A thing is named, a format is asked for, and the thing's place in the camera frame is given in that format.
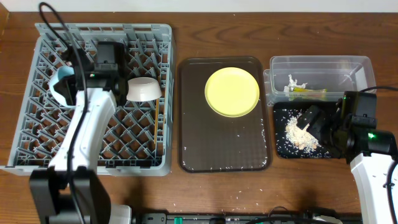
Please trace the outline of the green vegetable scrap wrapper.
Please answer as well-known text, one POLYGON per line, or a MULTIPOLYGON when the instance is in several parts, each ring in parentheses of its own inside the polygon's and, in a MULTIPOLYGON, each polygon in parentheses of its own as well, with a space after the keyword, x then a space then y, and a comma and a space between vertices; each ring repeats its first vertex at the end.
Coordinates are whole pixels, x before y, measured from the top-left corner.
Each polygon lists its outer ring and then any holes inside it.
POLYGON ((289 91, 289 100, 311 100, 311 101, 325 101, 326 89, 309 90, 305 88, 293 87, 289 91))

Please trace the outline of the white paper napkin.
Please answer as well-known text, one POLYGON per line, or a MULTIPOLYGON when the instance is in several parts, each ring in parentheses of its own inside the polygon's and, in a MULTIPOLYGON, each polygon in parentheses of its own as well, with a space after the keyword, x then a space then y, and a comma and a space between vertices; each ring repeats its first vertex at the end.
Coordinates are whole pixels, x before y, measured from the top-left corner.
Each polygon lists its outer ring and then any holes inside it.
POLYGON ((293 79, 292 75, 289 74, 289 84, 284 87, 284 92, 293 92, 293 91, 299 91, 299 90, 304 90, 307 86, 307 83, 303 83, 301 85, 297 84, 297 79, 293 79))

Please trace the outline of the white bowl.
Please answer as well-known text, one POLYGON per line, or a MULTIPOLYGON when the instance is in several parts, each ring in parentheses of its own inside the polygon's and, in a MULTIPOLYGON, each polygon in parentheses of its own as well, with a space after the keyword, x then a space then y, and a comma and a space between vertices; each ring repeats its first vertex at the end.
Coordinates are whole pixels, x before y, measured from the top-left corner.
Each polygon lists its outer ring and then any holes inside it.
POLYGON ((159 82, 150 77, 137 77, 128 82, 126 99, 129 101, 152 101, 160 98, 162 92, 159 82))

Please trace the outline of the light blue bowl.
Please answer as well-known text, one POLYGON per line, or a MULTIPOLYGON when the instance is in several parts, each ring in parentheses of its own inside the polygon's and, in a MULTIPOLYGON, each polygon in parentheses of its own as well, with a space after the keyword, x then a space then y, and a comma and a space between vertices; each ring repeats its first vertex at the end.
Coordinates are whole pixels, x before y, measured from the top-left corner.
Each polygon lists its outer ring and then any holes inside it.
POLYGON ((62 66, 57 69, 49 81, 52 96, 63 107, 75 108, 76 78, 72 67, 62 66))

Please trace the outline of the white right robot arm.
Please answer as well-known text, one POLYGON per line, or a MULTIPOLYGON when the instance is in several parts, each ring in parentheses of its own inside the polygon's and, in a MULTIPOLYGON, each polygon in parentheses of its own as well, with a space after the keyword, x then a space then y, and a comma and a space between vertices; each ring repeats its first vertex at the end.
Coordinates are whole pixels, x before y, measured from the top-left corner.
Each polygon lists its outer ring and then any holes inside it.
POLYGON ((330 115, 312 105, 297 120, 334 156, 344 157, 358 188, 363 223, 397 223, 397 142, 378 130, 377 96, 346 91, 330 115))

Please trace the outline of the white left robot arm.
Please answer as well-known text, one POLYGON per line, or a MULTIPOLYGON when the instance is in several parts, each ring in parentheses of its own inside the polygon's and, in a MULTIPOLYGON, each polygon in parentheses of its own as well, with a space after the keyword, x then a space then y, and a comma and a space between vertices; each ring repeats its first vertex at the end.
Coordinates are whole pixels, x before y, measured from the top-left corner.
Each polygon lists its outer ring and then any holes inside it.
POLYGON ((45 170, 34 170, 30 191, 41 223, 131 223, 132 209, 115 205, 97 176, 101 145, 109 120, 126 102, 126 48, 98 42, 96 60, 72 48, 69 66, 49 81, 50 92, 73 108, 66 136, 45 170))

